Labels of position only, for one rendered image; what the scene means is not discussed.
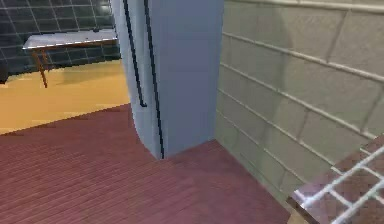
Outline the white top wooden table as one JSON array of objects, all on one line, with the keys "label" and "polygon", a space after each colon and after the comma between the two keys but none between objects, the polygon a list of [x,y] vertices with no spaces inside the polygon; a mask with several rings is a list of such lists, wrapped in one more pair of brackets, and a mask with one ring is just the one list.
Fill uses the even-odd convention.
[{"label": "white top wooden table", "polygon": [[117,34],[113,29],[93,29],[87,31],[46,33],[31,35],[23,44],[22,49],[31,52],[35,65],[40,72],[45,88],[48,87],[46,71],[50,71],[47,59],[47,50],[70,47],[89,47],[97,45],[114,44]]}]

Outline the brown tiled counter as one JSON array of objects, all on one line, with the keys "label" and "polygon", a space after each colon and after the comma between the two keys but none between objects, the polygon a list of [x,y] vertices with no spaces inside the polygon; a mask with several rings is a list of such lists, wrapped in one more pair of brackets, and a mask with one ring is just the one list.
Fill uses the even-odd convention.
[{"label": "brown tiled counter", "polygon": [[287,224],[384,224],[384,133],[288,198]]}]

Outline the pale grey fridge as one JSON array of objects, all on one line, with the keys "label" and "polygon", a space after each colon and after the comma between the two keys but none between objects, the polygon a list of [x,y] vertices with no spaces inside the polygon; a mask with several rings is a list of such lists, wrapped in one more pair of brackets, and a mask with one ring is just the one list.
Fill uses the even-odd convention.
[{"label": "pale grey fridge", "polygon": [[140,106],[123,0],[110,0],[136,133],[157,159],[214,137],[224,0],[128,0]]}]

